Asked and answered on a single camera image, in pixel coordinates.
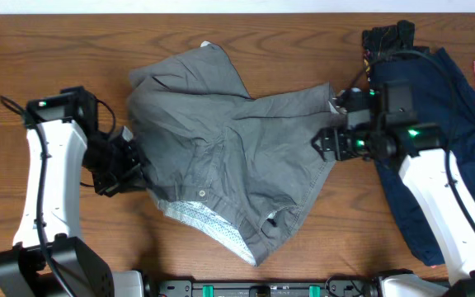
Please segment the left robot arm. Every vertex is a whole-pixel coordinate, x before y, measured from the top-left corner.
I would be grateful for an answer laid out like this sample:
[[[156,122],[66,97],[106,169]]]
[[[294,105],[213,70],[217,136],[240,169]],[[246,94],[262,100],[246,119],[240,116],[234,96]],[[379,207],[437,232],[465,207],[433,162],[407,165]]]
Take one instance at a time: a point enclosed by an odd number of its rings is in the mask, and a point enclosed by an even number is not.
[[[80,226],[83,169],[99,196],[143,189],[131,131],[101,131],[103,102],[84,87],[25,107],[7,97],[0,102],[22,118],[30,154],[21,222],[12,248],[0,252],[0,290],[6,296],[148,296],[143,274],[113,272],[85,244]]]

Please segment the grey shorts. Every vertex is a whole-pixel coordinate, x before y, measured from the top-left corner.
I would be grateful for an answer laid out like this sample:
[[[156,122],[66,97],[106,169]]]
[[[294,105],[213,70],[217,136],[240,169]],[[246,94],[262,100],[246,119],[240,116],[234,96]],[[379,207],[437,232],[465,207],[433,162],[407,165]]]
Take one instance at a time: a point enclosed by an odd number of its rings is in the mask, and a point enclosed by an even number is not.
[[[129,82],[141,170],[166,216],[253,266],[298,232],[335,163],[311,145],[343,121],[329,83],[254,99],[209,42],[134,69]]]

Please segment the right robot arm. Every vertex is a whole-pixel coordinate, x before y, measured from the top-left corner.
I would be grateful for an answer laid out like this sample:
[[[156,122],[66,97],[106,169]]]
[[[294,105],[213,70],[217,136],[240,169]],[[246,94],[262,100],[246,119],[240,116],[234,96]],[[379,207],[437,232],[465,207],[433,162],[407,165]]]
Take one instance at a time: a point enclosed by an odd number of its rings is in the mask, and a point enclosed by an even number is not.
[[[335,98],[345,124],[322,128],[311,145],[325,158],[389,160],[415,197],[442,252],[449,283],[407,270],[384,272],[359,296],[475,296],[475,201],[464,184],[449,140],[435,123],[422,124],[407,82],[386,82]]]

